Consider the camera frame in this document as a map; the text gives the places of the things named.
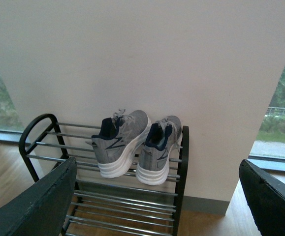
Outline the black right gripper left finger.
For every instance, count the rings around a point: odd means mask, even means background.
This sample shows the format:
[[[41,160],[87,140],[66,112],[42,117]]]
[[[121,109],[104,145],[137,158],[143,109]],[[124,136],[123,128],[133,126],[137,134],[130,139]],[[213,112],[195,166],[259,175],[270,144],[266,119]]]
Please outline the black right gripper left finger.
[[[0,236],[57,236],[73,196],[77,164],[71,157],[0,208]]]

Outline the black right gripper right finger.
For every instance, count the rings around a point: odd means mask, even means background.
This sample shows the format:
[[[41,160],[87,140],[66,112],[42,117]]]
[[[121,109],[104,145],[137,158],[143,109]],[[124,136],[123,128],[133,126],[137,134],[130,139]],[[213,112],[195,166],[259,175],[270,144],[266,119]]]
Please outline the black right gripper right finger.
[[[247,159],[239,179],[261,235],[285,236],[285,184]]]

